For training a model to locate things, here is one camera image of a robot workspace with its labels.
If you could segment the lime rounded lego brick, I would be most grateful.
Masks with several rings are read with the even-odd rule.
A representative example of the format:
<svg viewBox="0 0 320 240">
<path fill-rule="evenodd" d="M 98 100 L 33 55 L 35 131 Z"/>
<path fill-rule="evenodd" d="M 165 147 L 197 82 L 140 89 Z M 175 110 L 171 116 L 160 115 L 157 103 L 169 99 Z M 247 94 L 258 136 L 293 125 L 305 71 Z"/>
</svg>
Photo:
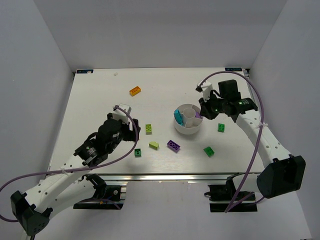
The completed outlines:
<svg viewBox="0 0 320 240">
<path fill-rule="evenodd" d="M 159 149 L 159 143 L 158 142 L 155 142 L 155 141 L 151 141 L 151 142 L 149 142 L 149 147 L 150 148 L 152 148 L 152 149 L 154 149 L 154 150 L 158 150 Z"/>
</svg>

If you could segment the teal long lego brick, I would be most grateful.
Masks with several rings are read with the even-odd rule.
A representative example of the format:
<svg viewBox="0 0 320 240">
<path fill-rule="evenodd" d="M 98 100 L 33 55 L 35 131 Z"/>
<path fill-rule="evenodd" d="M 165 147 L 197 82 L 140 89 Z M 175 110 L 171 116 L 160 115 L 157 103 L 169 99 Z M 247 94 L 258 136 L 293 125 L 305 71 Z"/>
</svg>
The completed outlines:
<svg viewBox="0 0 320 240">
<path fill-rule="evenodd" d="M 182 114 L 180 113 L 179 109 L 176 109 L 174 112 L 173 112 L 173 115 L 174 115 L 174 119 L 175 121 L 180 125 L 182 126 L 184 123 L 183 123 L 183 117 L 182 117 Z"/>
</svg>

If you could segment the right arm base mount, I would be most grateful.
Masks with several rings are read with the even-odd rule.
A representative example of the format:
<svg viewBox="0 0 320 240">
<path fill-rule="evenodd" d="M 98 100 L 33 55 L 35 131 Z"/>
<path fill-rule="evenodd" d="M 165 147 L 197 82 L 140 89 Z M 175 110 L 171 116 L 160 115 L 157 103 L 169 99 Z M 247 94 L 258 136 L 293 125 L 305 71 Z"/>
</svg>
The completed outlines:
<svg viewBox="0 0 320 240">
<path fill-rule="evenodd" d="M 204 193 L 204 196 L 209 198 L 209 207 L 211 213 L 223 213 L 234 194 L 236 193 L 236 187 L 232 181 L 233 176 L 229 176 L 224 184 L 211 184 L 208 185 L 209 191 Z M 229 212 L 231 213 L 249 213 L 257 212 L 257 204 L 255 203 L 256 196 L 253 193 L 242 203 L 233 207 Z"/>
</svg>

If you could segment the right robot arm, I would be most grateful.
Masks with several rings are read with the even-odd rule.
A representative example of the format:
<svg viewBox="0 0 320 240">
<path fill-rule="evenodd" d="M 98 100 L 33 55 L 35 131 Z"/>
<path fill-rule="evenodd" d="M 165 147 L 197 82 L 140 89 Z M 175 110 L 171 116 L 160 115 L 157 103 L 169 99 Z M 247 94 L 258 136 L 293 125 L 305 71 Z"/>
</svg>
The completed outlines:
<svg viewBox="0 0 320 240">
<path fill-rule="evenodd" d="M 210 82 L 197 84 L 196 90 L 202 93 L 200 115 L 209 120 L 219 114 L 232 118 L 250 142 L 258 147 L 257 154 L 264 167 L 260 174 L 250 173 L 246 179 L 241 175 L 229 177 L 227 188 L 232 194 L 241 188 L 246 192 L 261 193 L 267 199 L 299 190 L 306 168 L 304 158 L 292 155 L 281 145 L 261 121 L 262 112 L 255 102 L 249 97 L 241 97 L 236 80 L 221 81 L 218 88 L 219 93 L 216 93 Z"/>
</svg>

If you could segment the purple long lego brick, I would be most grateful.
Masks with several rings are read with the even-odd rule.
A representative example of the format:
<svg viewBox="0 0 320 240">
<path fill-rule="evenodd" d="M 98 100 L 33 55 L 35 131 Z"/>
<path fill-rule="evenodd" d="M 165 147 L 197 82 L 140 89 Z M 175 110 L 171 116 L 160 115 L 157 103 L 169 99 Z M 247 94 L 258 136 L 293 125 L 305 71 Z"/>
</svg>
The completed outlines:
<svg viewBox="0 0 320 240">
<path fill-rule="evenodd" d="M 178 145 L 177 143 L 175 143 L 175 142 L 172 141 L 172 140 L 169 140 L 169 141 L 168 141 L 167 147 L 168 147 L 170 150 L 172 150 L 173 152 L 175 152 L 175 153 L 177 153 L 177 152 L 180 150 L 180 148 L 181 148 L 180 145 Z"/>
</svg>

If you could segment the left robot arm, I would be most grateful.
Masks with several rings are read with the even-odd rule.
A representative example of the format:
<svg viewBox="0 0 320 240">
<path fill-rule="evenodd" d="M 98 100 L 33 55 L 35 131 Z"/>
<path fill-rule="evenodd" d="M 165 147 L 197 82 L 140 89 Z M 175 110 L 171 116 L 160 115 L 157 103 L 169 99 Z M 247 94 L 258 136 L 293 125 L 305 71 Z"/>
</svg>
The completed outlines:
<svg viewBox="0 0 320 240">
<path fill-rule="evenodd" d="M 106 197 L 110 190 L 105 181 L 89 172 L 107 160 L 121 141 L 137 142 L 139 121 L 129 120 L 125 114 L 108 113 L 106 121 L 74 151 L 59 174 L 48 175 L 26 192 L 17 190 L 11 195 L 12 213 L 28 236 L 34 237 L 64 209 L 82 200 Z"/>
</svg>

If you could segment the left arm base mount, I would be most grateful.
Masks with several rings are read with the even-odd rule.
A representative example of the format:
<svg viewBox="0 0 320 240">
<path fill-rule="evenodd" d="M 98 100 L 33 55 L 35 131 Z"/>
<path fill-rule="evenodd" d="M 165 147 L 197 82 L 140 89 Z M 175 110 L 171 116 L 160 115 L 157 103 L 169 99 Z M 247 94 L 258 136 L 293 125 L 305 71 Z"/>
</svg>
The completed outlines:
<svg viewBox="0 0 320 240">
<path fill-rule="evenodd" d="M 75 210 L 121 210 L 126 198 L 126 186 L 106 183 L 97 174 L 85 174 L 79 180 L 90 182 L 94 188 L 91 198 L 81 200 L 73 205 Z"/>
</svg>

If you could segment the purple square lego brick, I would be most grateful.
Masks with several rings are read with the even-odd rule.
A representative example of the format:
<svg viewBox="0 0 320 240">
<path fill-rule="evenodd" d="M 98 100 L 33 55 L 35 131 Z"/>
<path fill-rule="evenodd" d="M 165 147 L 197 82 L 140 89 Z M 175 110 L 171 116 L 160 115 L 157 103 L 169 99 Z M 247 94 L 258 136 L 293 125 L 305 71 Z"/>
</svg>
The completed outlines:
<svg viewBox="0 0 320 240">
<path fill-rule="evenodd" d="M 202 119 L 202 116 L 201 116 L 200 113 L 197 112 L 197 111 L 195 112 L 195 117 L 198 118 L 198 119 Z"/>
</svg>

